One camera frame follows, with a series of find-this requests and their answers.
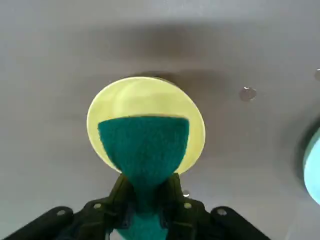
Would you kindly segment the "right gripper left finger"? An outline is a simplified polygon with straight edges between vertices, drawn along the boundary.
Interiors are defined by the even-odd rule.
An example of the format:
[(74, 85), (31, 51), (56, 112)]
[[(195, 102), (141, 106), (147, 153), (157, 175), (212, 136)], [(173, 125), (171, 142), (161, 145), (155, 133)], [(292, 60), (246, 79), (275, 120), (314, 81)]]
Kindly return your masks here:
[(78, 212), (58, 206), (6, 237), (8, 240), (108, 240), (115, 229), (128, 229), (134, 215), (135, 193), (124, 175), (109, 196), (91, 200)]

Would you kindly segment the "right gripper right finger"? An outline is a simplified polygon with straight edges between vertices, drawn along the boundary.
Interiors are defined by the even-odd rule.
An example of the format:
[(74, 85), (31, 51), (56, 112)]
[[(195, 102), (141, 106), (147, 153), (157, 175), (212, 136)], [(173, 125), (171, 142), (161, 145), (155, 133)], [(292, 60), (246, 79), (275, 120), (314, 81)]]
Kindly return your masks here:
[(269, 239), (234, 209), (218, 206), (208, 212), (202, 202), (185, 197), (177, 173), (159, 187), (159, 216), (167, 240)]

